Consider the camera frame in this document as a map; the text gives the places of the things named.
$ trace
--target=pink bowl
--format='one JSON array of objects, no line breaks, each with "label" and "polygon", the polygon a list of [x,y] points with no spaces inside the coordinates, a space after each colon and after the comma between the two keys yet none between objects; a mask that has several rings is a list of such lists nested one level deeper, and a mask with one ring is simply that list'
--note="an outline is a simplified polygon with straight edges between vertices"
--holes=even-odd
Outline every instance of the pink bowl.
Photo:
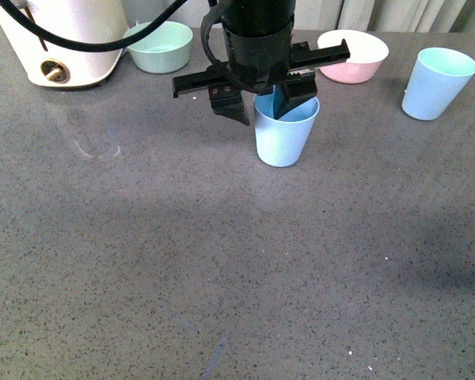
[{"label": "pink bowl", "polygon": [[370,80],[389,55],[387,45],[365,32],[333,30],[318,38],[318,47],[339,45],[342,39],[347,41],[350,58],[345,63],[321,67],[323,75],[335,82],[352,85]]}]

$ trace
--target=light blue plastic cup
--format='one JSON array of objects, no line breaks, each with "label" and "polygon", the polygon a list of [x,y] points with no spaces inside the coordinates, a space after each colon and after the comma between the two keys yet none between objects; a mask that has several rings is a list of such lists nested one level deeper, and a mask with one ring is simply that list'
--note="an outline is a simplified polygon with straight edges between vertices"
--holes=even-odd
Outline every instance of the light blue plastic cup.
[{"label": "light blue plastic cup", "polygon": [[[148,24],[149,22],[130,28],[123,37],[131,36]],[[188,26],[166,21],[127,49],[139,69],[153,74],[167,74],[188,63],[192,39],[193,32]]]},{"label": "light blue plastic cup", "polygon": [[275,120],[273,97],[274,94],[253,98],[256,151],[266,164],[283,168],[293,165],[301,156],[320,102],[314,97]]},{"label": "light blue plastic cup", "polygon": [[418,120],[434,120],[475,74],[475,61],[460,51],[430,47],[417,56],[403,98],[403,110]]}]

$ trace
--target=black wire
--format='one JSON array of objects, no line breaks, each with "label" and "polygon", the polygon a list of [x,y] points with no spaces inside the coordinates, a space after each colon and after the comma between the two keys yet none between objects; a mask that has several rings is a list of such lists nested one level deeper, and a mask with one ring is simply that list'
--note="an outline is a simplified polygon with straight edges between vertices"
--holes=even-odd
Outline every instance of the black wire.
[{"label": "black wire", "polygon": [[232,5],[234,0],[221,0],[218,5],[213,6],[209,13],[204,16],[202,25],[200,26],[200,39],[203,45],[204,53],[206,53],[206,57],[213,63],[222,75],[234,86],[241,88],[245,91],[250,93],[260,93],[260,91],[253,88],[253,86],[242,82],[232,71],[227,69],[227,67],[222,63],[222,61],[218,60],[211,48],[209,46],[209,34],[213,25],[220,20],[226,10]]},{"label": "black wire", "polygon": [[112,42],[107,42],[104,44],[88,44],[86,42],[78,42],[73,40],[68,40],[57,36],[46,29],[41,28],[39,25],[31,22],[10,0],[0,0],[0,6],[21,26],[28,29],[30,32],[51,42],[54,45],[61,46],[62,48],[67,48],[75,51],[86,51],[86,52],[104,52],[104,51],[113,51],[126,48],[129,45],[136,43],[139,40],[142,40],[148,34],[152,33],[156,28],[162,25],[169,17],[171,17],[174,12],[181,8],[188,0],[176,0],[171,4],[167,9],[162,12],[153,22],[146,26],[143,30],[123,38],[121,40],[116,40]]}]

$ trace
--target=gray countertop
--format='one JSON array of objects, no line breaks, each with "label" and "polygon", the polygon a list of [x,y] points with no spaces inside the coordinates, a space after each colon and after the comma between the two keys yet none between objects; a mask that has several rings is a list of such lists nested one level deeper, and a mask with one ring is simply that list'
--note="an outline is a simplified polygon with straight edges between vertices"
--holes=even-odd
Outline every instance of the gray countertop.
[{"label": "gray countertop", "polygon": [[401,110],[417,52],[475,35],[378,35],[276,169],[171,74],[40,88],[0,29],[0,378],[475,379],[475,76]]}]

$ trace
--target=white appliance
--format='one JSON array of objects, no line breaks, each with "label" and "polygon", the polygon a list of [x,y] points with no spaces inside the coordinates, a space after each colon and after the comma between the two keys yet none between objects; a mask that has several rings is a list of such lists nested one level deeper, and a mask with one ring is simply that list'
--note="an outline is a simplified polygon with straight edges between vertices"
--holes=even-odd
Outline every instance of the white appliance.
[{"label": "white appliance", "polygon": [[[123,38],[128,30],[120,0],[23,0],[14,3],[30,21],[69,40],[101,44]],[[121,50],[87,53],[50,44],[19,25],[1,6],[0,25],[28,79],[39,86],[91,86],[111,74],[122,53]]]}]

